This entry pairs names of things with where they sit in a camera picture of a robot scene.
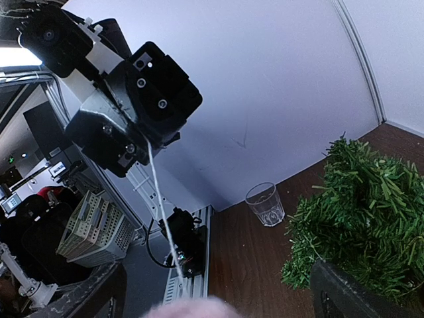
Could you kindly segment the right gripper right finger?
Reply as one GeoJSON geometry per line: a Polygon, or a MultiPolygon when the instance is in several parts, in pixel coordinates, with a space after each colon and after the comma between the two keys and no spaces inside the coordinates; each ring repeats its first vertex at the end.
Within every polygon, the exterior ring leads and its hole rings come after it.
{"type": "Polygon", "coordinates": [[[316,317],[420,317],[361,286],[329,262],[318,260],[310,275],[316,317]]]}

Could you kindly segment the small green christmas tree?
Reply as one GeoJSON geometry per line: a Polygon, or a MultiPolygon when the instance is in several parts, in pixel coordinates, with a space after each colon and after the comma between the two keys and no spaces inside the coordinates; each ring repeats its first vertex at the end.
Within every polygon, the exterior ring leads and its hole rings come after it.
{"type": "Polygon", "coordinates": [[[340,137],[327,151],[323,183],[302,197],[287,226],[282,282],[311,285],[318,260],[396,304],[423,290],[423,176],[415,163],[340,137]]]}

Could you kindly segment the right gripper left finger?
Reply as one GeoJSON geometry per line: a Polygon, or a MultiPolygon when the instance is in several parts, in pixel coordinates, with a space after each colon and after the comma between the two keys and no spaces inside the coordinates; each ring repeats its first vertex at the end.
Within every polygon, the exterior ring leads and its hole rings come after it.
{"type": "Polygon", "coordinates": [[[31,314],[32,317],[95,317],[108,305],[109,317],[122,317],[127,291],[127,273],[122,262],[98,266],[90,277],[31,314]]]}

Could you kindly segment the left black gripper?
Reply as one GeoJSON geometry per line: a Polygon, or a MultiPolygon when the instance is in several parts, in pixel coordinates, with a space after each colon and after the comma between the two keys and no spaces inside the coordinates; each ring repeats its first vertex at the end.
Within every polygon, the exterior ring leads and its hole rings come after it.
{"type": "Polygon", "coordinates": [[[112,92],[121,109],[96,90],[72,117],[65,135],[119,178],[137,162],[149,164],[145,138],[153,148],[172,143],[203,101],[189,76],[153,42],[113,69],[112,92]]]}

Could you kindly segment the pink pompom ornament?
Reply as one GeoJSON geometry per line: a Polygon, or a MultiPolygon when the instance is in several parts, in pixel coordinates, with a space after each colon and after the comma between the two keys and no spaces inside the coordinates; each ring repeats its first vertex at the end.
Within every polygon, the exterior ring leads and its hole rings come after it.
{"type": "MultiPolygon", "coordinates": [[[[182,267],[178,261],[178,256],[170,230],[168,220],[166,218],[163,206],[160,206],[162,220],[164,223],[166,237],[170,246],[170,252],[176,265],[178,279],[183,283],[182,267]]],[[[174,300],[168,304],[157,305],[152,307],[144,317],[241,317],[234,307],[225,303],[217,297],[189,297],[185,291],[183,297],[174,300]]]]}

